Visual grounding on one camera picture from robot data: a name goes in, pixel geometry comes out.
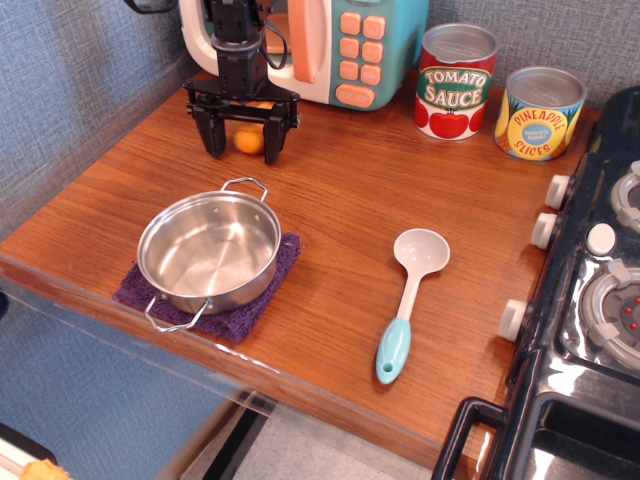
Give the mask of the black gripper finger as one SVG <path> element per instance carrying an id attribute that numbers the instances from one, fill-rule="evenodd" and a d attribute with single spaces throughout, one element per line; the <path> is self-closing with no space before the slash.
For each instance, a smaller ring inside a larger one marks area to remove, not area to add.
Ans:
<path id="1" fill-rule="evenodd" d="M 290 122 L 286 119 L 269 119 L 263 127 L 264 159 L 267 165 L 277 162 L 284 147 Z"/>
<path id="2" fill-rule="evenodd" d="M 226 148 L 225 120 L 215 110 L 193 108 L 193 117 L 206 151 L 219 158 Z"/>

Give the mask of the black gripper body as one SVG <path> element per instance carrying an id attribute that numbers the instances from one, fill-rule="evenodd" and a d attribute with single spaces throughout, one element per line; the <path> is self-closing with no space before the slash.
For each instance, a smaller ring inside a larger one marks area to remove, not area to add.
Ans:
<path id="1" fill-rule="evenodd" d="M 299 95 L 269 80 L 264 39 L 242 44 L 216 41 L 214 51 L 218 76 L 189 80 L 184 85 L 189 114 L 262 124 L 275 121 L 285 128 L 299 126 Z"/>

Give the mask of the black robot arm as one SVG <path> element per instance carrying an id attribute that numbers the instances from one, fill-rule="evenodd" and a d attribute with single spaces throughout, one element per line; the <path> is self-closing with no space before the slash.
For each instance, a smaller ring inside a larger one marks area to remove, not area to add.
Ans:
<path id="1" fill-rule="evenodd" d="M 277 162 L 290 129 L 299 125 L 299 95 L 271 82 L 268 69 L 281 69 L 267 54 L 268 1 L 180 1 L 182 34 L 193 60 L 210 79 L 188 80 L 187 111 L 208 153 L 226 147 L 225 121 L 262 126 L 264 159 Z"/>

